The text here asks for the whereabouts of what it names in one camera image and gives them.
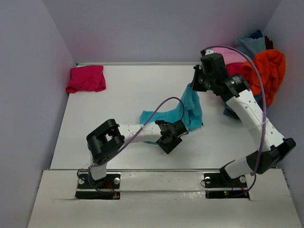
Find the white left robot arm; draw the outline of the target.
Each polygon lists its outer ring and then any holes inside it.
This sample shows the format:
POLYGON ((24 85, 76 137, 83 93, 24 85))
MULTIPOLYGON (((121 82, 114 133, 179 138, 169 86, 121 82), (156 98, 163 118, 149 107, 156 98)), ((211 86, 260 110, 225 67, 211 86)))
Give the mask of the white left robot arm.
POLYGON ((103 186, 107 163, 131 143, 155 143, 169 154, 181 142, 182 136, 189 133, 182 120, 169 123, 157 120, 151 123, 125 125, 109 119, 93 130, 87 137, 91 153, 87 181, 94 189, 103 186))

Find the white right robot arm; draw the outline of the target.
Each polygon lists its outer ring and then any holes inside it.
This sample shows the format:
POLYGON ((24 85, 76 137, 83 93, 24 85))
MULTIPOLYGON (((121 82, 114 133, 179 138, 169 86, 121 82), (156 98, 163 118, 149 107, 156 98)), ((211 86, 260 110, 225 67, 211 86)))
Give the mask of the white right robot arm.
POLYGON ((255 173, 263 174, 296 146, 293 138, 285 138, 264 115, 254 99, 250 86, 240 74, 229 75, 224 58, 219 53, 203 55, 194 67, 192 90, 211 90, 220 96, 239 117, 256 144, 257 151, 233 160, 220 169, 219 182, 230 186, 236 178, 255 173))

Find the turquoise t-shirt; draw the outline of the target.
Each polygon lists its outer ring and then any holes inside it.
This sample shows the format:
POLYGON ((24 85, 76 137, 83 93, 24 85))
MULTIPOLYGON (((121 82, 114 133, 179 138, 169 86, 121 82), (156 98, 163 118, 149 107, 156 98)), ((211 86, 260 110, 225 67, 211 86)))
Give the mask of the turquoise t-shirt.
POLYGON ((174 109, 165 112, 157 111, 156 114, 153 114, 153 111, 143 110, 140 115, 139 124, 144 124, 146 121, 151 123, 157 120, 174 123, 180 119, 187 128, 187 132, 183 133, 183 136, 203 125, 203 112, 200 99, 197 92, 192 90, 190 84, 186 86, 182 97, 174 109))

